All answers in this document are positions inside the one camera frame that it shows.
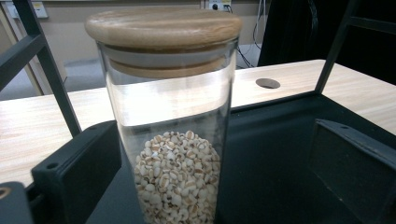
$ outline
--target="glass jar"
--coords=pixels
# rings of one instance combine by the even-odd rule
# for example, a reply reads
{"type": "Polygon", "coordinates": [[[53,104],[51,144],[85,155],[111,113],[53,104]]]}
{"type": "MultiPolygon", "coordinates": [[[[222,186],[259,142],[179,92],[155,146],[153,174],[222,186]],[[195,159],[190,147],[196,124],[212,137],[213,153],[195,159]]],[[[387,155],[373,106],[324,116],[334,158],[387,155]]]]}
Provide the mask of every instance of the glass jar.
{"type": "Polygon", "coordinates": [[[241,21],[192,8],[90,16],[147,223],[211,223],[241,21]]]}

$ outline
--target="wooden lid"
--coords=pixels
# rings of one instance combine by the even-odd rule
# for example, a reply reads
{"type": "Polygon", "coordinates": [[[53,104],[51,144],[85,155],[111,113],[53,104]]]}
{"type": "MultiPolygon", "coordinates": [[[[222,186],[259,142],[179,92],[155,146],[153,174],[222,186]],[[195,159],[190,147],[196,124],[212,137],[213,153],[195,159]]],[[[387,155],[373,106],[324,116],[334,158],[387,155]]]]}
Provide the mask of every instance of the wooden lid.
{"type": "Polygon", "coordinates": [[[237,38],[241,27],[241,20],[231,13],[185,7],[108,11],[85,23],[97,41],[130,49],[201,47],[237,38]]]}
{"type": "Polygon", "coordinates": [[[170,77],[191,77],[197,74],[203,74],[212,72],[217,67],[224,63],[224,58],[218,58],[216,60],[194,64],[185,67],[165,67],[165,68],[145,68],[145,67],[133,67],[129,64],[118,63],[110,60],[111,67],[116,69],[123,74],[129,74],[134,77],[150,77],[150,78],[170,78],[170,77]]]}

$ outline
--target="grommet hole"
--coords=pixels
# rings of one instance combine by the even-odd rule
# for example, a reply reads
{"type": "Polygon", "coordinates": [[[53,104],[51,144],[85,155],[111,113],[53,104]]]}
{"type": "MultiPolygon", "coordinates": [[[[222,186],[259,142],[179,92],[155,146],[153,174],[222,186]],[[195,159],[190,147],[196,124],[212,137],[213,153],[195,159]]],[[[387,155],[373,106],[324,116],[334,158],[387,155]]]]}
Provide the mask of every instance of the grommet hole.
{"type": "Polygon", "coordinates": [[[265,89],[277,89],[280,87],[280,83],[271,78],[259,78],[256,80],[256,84],[265,89]]]}

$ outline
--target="round hole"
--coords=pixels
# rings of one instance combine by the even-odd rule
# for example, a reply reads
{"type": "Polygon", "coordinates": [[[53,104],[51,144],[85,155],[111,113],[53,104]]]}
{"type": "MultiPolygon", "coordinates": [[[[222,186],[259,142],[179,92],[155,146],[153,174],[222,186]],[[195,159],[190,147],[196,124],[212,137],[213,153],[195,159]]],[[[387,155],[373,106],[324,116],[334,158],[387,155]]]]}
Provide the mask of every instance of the round hole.
{"type": "Polygon", "coordinates": [[[53,169],[53,168],[55,168],[55,167],[57,167],[58,166],[58,163],[51,163],[50,165],[48,165],[47,166],[47,169],[53,169]]]}
{"type": "Polygon", "coordinates": [[[265,89],[277,89],[280,87],[280,83],[271,78],[259,78],[256,80],[256,84],[265,89]]]}
{"type": "Polygon", "coordinates": [[[4,199],[7,195],[11,192],[11,188],[9,187],[2,187],[0,188],[0,199],[4,199]]]}

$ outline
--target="floor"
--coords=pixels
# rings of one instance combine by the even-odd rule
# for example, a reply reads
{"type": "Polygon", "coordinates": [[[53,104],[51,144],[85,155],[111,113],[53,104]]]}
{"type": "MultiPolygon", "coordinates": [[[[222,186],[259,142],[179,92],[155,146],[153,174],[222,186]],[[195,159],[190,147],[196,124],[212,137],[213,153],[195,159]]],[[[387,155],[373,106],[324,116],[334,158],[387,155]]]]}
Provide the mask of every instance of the floor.
{"type": "MultiPolygon", "coordinates": [[[[246,59],[253,65],[256,65],[260,56],[260,50],[254,45],[242,45],[239,47],[246,59]]],[[[236,69],[248,67],[240,53],[237,54],[236,61],[236,69]]],[[[98,59],[64,62],[64,68],[67,74],[64,87],[67,92],[96,89],[106,85],[102,67],[98,59]]],[[[0,101],[34,96],[36,96],[35,90],[24,70],[21,70],[14,79],[0,91],[0,101]]]]}

